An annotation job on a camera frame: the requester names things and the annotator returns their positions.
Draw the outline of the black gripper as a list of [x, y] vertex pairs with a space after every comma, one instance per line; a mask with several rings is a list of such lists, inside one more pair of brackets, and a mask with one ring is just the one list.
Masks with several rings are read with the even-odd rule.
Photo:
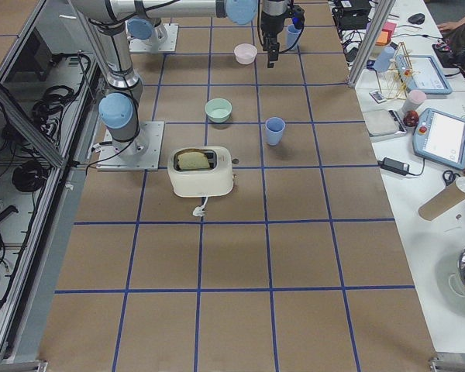
[[287, 53], [299, 40], [298, 36], [285, 50], [280, 51], [277, 36], [284, 29], [285, 20], [290, 19], [296, 30], [302, 33], [305, 27], [305, 10], [294, 1], [259, 1], [258, 7], [257, 33], [263, 51], [267, 52], [267, 67], [271, 69], [276, 62], [276, 53]]

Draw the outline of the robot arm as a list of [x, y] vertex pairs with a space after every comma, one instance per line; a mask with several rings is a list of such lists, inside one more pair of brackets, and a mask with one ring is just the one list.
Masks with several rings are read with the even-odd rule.
[[145, 18], [143, 1], [73, 1], [95, 51], [109, 90], [98, 104], [100, 120], [111, 136], [113, 155], [106, 160], [131, 161], [145, 153], [148, 139], [141, 133], [138, 105], [140, 76], [133, 68], [126, 21]]
[[260, 43], [267, 52], [269, 68], [282, 53], [277, 35], [283, 31], [285, 20], [291, 19], [296, 29], [305, 26], [305, 11], [293, 1], [73, 1], [71, 4], [98, 30], [113, 74], [133, 72], [126, 34], [126, 21], [133, 17], [208, 16], [245, 25], [259, 16]]

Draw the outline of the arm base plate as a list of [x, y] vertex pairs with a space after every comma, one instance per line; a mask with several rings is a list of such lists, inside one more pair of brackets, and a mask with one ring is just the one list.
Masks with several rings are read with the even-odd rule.
[[136, 24], [133, 20], [126, 25], [129, 50], [132, 54], [173, 53], [177, 46], [177, 23], [161, 23], [158, 26]]
[[160, 151], [164, 137], [164, 122], [140, 122], [137, 138], [128, 149], [116, 142], [103, 146], [101, 160], [95, 165], [100, 171], [156, 171], [160, 162]]

